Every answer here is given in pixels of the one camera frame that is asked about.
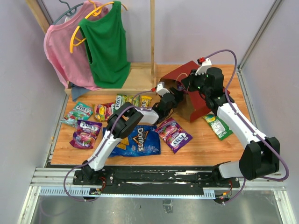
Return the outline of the red paper bag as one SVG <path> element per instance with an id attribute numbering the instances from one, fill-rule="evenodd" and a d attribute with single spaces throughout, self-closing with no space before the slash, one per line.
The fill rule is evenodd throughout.
<path id="1" fill-rule="evenodd" d="M 168 89 L 170 87 L 177 89 L 177 82 L 181 82 L 183 78 L 186 78 L 192 69 L 197 70 L 198 68 L 199 66 L 194 61 L 190 61 L 164 75 L 160 81 L 165 82 L 165 87 Z M 225 87 L 222 96 L 204 96 L 198 91 L 188 92 L 184 95 L 184 100 L 178 104 L 175 111 L 182 118 L 193 122 L 209 112 L 217 114 L 218 109 L 228 103 L 228 100 L 234 101 L 229 94 L 225 93 Z"/>

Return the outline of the yellow M&M's bag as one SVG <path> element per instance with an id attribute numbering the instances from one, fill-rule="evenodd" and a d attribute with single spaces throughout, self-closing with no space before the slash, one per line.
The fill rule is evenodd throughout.
<path id="1" fill-rule="evenodd" d="M 152 97 L 150 96 L 141 96 L 141 108 L 148 108 L 150 107 L 152 101 Z"/>

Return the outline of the purple Fox's berries bag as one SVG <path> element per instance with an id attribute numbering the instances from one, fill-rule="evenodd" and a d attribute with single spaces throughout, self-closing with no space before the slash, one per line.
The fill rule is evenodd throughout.
<path id="1" fill-rule="evenodd" d="M 174 118 L 169 118 L 162 122 L 155 131 L 170 147 L 174 154 L 193 139 L 193 137 L 183 129 Z"/>

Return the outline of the green candy bag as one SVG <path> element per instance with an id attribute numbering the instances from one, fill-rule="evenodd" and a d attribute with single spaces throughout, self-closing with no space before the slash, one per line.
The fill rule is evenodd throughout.
<path id="1" fill-rule="evenodd" d="M 203 119 L 209 124 L 219 140 L 224 140 L 233 134 L 233 131 L 228 127 L 228 125 L 213 113 L 203 116 Z"/>

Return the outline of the green Fox's spring tea bag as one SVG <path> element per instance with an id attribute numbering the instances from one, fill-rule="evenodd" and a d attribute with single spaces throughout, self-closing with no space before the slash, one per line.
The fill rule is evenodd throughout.
<path id="1" fill-rule="evenodd" d="M 118 110 L 126 102 L 130 102 L 132 105 L 139 107 L 140 106 L 140 96 L 134 97 L 134 96 L 117 94 L 116 98 L 115 98 L 114 110 L 115 111 Z"/>

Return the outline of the dark blue snack wrapper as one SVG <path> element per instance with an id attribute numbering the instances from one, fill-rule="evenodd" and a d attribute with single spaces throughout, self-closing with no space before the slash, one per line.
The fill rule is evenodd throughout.
<path id="1" fill-rule="evenodd" d="M 116 145 L 109 157 L 160 155 L 161 145 L 156 128 L 154 125 L 137 125 L 128 137 Z"/>

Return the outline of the orange Fox's fruits candy bag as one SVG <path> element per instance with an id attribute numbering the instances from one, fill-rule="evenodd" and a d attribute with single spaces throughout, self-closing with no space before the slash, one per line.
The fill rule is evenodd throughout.
<path id="1" fill-rule="evenodd" d="M 94 117 L 98 122 L 107 121 L 114 112 L 115 103 L 93 104 Z"/>

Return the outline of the teal Fox's candy bag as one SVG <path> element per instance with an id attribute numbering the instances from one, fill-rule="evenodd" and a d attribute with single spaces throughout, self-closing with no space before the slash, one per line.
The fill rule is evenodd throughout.
<path id="1" fill-rule="evenodd" d="M 78 120 L 88 120 L 92 114 L 93 110 L 90 106 L 78 102 L 74 108 L 60 120 L 60 122 L 75 127 L 78 124 Z"/>

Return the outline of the purple snack pack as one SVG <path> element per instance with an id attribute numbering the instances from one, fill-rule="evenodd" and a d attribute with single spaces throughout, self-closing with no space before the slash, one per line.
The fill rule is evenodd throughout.
<path id="1" fill-rule="evenodd" d="M 93 149 L 101 128 L 101 123 L 79 119 L 70 144 L 78 149 Z"/>

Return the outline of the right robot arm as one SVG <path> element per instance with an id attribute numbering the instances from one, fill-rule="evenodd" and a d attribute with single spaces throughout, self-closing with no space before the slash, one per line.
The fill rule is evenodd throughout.
<path id="1" fill-rule="evenodd" d="M 188 92 L 199 93 L 206 106 L 228 125 L 244 148 L 238 161 L 218 165 L 218 171 L 211 176 L 214 185 L 221 187 L 232 177 L 254 180 L 279 170 L 278 139 L 267 137 L 243 115 L 234 100 L 225 92 L 221 69 L 211 67 L 203 74 L 192 69 L 189 76 L 181 82 Z"/>

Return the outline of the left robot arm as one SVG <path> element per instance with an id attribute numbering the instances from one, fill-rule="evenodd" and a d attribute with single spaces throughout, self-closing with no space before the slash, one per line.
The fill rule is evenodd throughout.
<path id="1" fill-rule="evenodd" d="M 136 107 L 130 102 L 124 103 L 116 110 L 107 121 L 104 136 L 93 155 L 83 162 L 81 170 L 84 180 L 94 185 L 100 180 L 99 171 L 103 169 L 105 162 L 113 149 L 120 141 L 129 136 L 134 128 L 140 124 L 157 125 L 169 116 L 171 110 L 177 108 L 184 99 L 184 92 L 171 87 L 160 94 L 160 101 L 153 107 Z"/>

